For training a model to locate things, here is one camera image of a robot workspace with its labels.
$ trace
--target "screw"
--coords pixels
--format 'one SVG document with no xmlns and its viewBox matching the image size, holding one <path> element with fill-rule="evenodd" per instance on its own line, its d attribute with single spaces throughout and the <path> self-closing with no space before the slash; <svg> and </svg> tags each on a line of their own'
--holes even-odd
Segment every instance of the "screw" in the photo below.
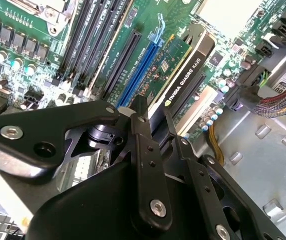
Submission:
<svg viewBox="0 0 286 240">
<path fill-rule="evenodd" d="M 107 107 L 106 110 L 107 110 L 108 112 L 110 112 L 111 114 L 113 114 L 113 113 L 115 112 L 111 107 Z"/>
<path fill-rule="evenodd" d="M 160 218 L 163 218 L 166 216 L 166 207 L 160 200 L 152 200 L 150 204 L 152 212 L 159 216 Z"/>
<path fill-rule="evenodd" d="M 207 160 L 208 160 L 211 164 L 215 164 L 215 161 L 214 161 L 212 158 L 208 157 Z"/>
<path fill-rule="evenodd" d="M 23 137 L 24 132 L 18 126 L 5 126 L 1 129 L 0 134 L 6 139 L 18 140 Z"/>
<path fill-rule="evenodd" d="M 142 123 L 146 122 L 146 119 L 143 118 L 142 116 L 139 116 L 139 117 L 138 117 L 138 120 L 141 121 Z"/>
<path fill-rule="evenodd" d="M 230 240 L 228 231 L 222 225 L 217 225 L 216 231 L 217 231 L 217 234 L 221 237 L 221 239 Z"/>
<path fill-rule="evenodd" d="M 186 140 L 186 139 L 184 139 L 184 138 L 181 138 L 181 142 L 182 142 L 184 145 L 188 145 L 187 140 Z"/>
</svg>

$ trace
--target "screw hole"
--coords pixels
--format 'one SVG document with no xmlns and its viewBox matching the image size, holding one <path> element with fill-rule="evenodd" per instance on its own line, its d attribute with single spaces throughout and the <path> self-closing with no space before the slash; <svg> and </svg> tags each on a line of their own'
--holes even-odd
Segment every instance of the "screw hole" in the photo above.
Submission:
<svg viewBox="0 0 286 240">
<path fill-rule="evenodd" d="M 156 163 L 153 162 L 153 161 L 150 161 L 150 162 L 149 162 L 149 165 L 150 165 L 152 168 L 156 167 Z"/>
<path fill-rule="evenodd" d="M 52 158 L 56 154 L 56 148 L 48 142 L 39 142 L 35 144 L 34 151 L 42 158 Z"/>
<path fill-rule="evenodd" d="M 204 189 L 205 189 L 205 191 L 207 191 L 208 193 L 211 191 L 211 189 L 209 189 L 208 186 L 205 186 Z"/>
<path fill-rule="evenodd" d="M 115 145 L 121 145 L 122 143 L 124 142 L 124 140 L 123 140 L 123 138 L 122 137 L 117 137 L 117 138 L 115 138 L 115 140 L 114 140 L 114 144 Z"/>
</svg>

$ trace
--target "motherboard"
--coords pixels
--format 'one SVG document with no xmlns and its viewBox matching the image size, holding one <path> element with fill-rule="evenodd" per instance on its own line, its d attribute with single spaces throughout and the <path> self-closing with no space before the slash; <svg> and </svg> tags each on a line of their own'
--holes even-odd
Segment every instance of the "motherboard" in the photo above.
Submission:
<svg viewBox="0 0 286 240">
<path fill-rule="evenodd" d="M 242 107 L 237 81 L 266 84 L 270 38 L 286 39 L 286 0 L 52 2 L 0 1 L 0 114 L 143 95 L 193 142 Z"/>
</svg>

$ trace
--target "black ram slot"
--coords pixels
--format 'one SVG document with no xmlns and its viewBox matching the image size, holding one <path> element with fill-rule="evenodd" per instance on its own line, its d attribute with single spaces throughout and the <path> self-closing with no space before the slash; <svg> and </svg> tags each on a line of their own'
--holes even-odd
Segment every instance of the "black ram slot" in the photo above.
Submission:
<svg viewBox="0 0 286 240">
<path fill-rule="evenodd" d="M 83 62 L 83 60 L 86 58 L 86 54 L 91 53 L 93 51 L 93 48 L 90 47 L 89 51 L 88 48 L 90 46 L 90 42 L 94 39 L 95 41 L 99 41 L 97 35 L 95 35 L 96 33 L 96 28 L 99 24 L 100 21 L 100 16 L 102 15 L 103 11 L 104 11 L 104 5 L 106 0 L 100 0 L 98 7 L 95 8 L 95 11 L 93 12 L 93 18 L 90 22 L 90 26 L 87 29 L 87 34 L 84 38 L 85 42 L 83 42 L 81 48 L 78 50 L 78 53 L 80 53 L 79 56 L 77 56 L 75 58 L 74 63 L 71 65 L 71 70 L 73 71 L 73 73 L 78 73 L 79 70 L 81 69 L 81 64 Z"/>
<path fill-rule="evenodd" d="M 115 15 L 117 14 L 117 9 L 119 4 L 121 3 L 121 0 L 117 1 L 116 7 L 114 9 L 116 9 L 114 11 L 114 13 L 112 14 L 112 16 L 109 19 L 108 24 L 106 25 L 106 29 L 102 32 L 102 38 L 104 36 L 108 36 L 105 37 L 104 41 L 99 41 L 98 45 L 95 47 L 95 52 L 93 54 L 93 58 L 90 61 L 87 61 L 87 64 L 84 65 L 83 69 L 82 69 L 82 77 L 80 79 L 79 85 L 83 85 L 83 88 L 88 87 L 90 80 L 93 78 L 93 76 L 97 73 L 97 68 L 99 67 L 99 64 L 101 63 L 101 60 L 103 58 L 103 56 L 106 53 L 106 50 L 111 42 L 111 38 L 114 35 L 114 31 L 115 29 L 117 29 L 117 27 L 119 26 L 119 22 L 121 20 L 121 18 L 123 17 L 124 12 L 126 11 L 128 4 L 129 4 L 130 0 L 127 0 L 124 4 L 123 4 L 123 9 L 122 9 L 122 13 L 119 14 L 117 16 L 117 20 L 115 21 L 115 24 L 113 24 L 113 19 L 115 18 Z"/>
<path fill-rule="evenodd" d="M 72 34 L 72 38 L 69 40 L 69 45 L 67 46 L 66 53 L 64 55 L 63 62 L 61 64 L 60 69 L 64 72 L 72 59 L 73 53 L 77 47 L 78 40 L 81 36 L 82 30 L 84 28 L 88 13 L 91 9 L 92 1 L 84 1 L 84 5 L 82 6 L 82 10 L 79 16 L 79 19 L 77 20 L 76 23 L 76 29 L 74 30 Z"/>
<path fill-rule="evenodd" d="M 102 91 L 102 99 L 108 98 L 109 94 L 112 92 L 117 80 L 119 79 L 121 73 L 123 72 L 129 58 L 131 57 L 133 51 L 135 50 L 139 39 L 141 38 L 141 34 L 135 30 L 132 31 L 130 37 L 127 39 L 126 44 L 120 57 L 116 64 L 113 67 L 111 74 L 108 77 L 108 80 Z"/>
</svg>

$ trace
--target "ram slot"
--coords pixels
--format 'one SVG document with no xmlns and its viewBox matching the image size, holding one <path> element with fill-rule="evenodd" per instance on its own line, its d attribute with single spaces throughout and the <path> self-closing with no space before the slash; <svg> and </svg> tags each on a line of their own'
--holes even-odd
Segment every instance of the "ram slot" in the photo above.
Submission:
<svg viewBox="0 0 286 240">
<path fill-rule="evenodd" d="M 121 73 L 123 72 L 128 60 L 129 60 L 129 58 L 131 57 L 133 51 L 135 50 L 140 38 L 141 38 L 141 34 L 137 31 L 133 30 L 132 33 L 130 34 L 129 38 L 127 39 L 125 47 L 124 47 L 122 53 L 120 54 L 120 57 L 118 58 L 115 66 L 113 67 L 113 70 L 112 70 L 111 74 L 109 75 L 105 86 L 103 87 L 102 95 L 101 95 L 101 98 L 103 100 L 108 98 L 108 96 L 112 92 L 116 82 L 118 81 Z"/>
<path fill-rule="evenodd" d="M 96 7 L 94 9 L 94 12 L 92 13 L 93 18 L 91 22 L 89 23 L 89 27 L 87 29 L 86 36 L 84 38 L 85 41 L 83 42 L 81 48 L 78 50 L 78 53 L 80 53 L 80 55 L 75 58 L 75 61 L 71 65 L 71 70 L 72 70 L 72 73 L 74 74 L 77 74 L 80 71 L 81 64 L 86 58 L 86 54 L 88 53 L 88 50 L 90 52 L 93 50 L 93 48 L 90 47 L 91 41 L 93 39 L 95 39 L 96 41 L 98 40 L 98 37 L 97 37 L 98 31 L 96 29 L 97 29 L 97 26 L 99 25 L 101 15 L 104 11 L 104 7 L 103 7 L 105 5 L 104 2 L 107 2 L 107 1 L 108 0 L 100 0 L 99 3 L 97 3 L 98 7 Z"/>
<path fill-rule="evenodd" d="M 128 81 L 122 95 L 120 96 L 116 108 L 118 107 L 127 107 L 129 104 L 129 101 L 132 98 L 132 95 L 135 93 L 137 87 L 139 86 L 139 83 L 141 82 L 142 78 L 144 77 L 144 74 L 147 72 L 148 67 L 151 65 L 153 62 L 157 52 L 159 50 L 159 46 L 150 43 L 149 46 L 147 47 L 147 50 L 141 59 L 138 67 L 136 68 L 134 74 Z"/>
<path fill-rule="evenodd" d="M 77 48 L 77 43 L 79 41 L 79 38 L 84 32 L 84 25 L 85 25 L 88 13 L 91 9 L 91 6 L 92 6 L 92 1 L 84 1 L 84 5 L 82 6 L 79 19 L 77 20 L 77 23 L 76 23 L 76 28 L 72 34 L 71 39 L 69 40 L 69 45 L 67 45 L 64 59 L 60 67 L 60 72 L 62 73 L 65 72 L 65 70 L 68 68 L 68 66 L 71 63 L 74 51 Z"/>
<path fill-rule="evenodd" d="M 113 36 L 111 33 L 118 27 L 120 19 L 123 17 L 130 2 L 130 0 L 118 0 L 114 3 L 114 6 L 110 11 L 108 22 L 106 22 L 100 36 L 94 42 L 95 45 L 92 48 L 93 52 L 88 55 L 88 58 L 85 61 L 86 65 L 84 65 L 81 70 L 82 76 L 78 83 L 78 86 L 82 86 L 81 88 L 84 89 L 88 87 L 89 81 L 93 79 L 94 74 L 97 72 L 101 59 L 107 54 L 106 49 Z"/>
</svg>

